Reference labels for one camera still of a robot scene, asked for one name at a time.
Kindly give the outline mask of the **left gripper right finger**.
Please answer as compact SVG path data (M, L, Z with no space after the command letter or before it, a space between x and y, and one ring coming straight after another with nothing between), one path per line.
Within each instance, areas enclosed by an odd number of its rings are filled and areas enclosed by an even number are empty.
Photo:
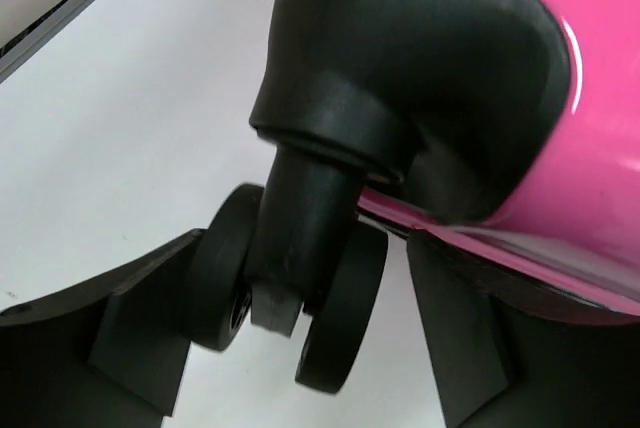
M449 427L635 427L639 320L424 232L409 266Z

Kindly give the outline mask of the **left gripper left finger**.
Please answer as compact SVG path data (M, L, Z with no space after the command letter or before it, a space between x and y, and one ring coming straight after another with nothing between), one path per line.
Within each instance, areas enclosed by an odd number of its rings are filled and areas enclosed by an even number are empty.
M159 427L172 416L190 348L180 296L201 235L2 310L2 426Z

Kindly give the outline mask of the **pink hard-shell suitcase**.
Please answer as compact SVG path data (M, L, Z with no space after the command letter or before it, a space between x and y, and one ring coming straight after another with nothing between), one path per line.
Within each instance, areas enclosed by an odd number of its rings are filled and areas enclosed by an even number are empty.
M195 343L308 313L297 381L338 391L387 247L361 213L639 320L639 0L275 0L250 122L276 157L199 244Z

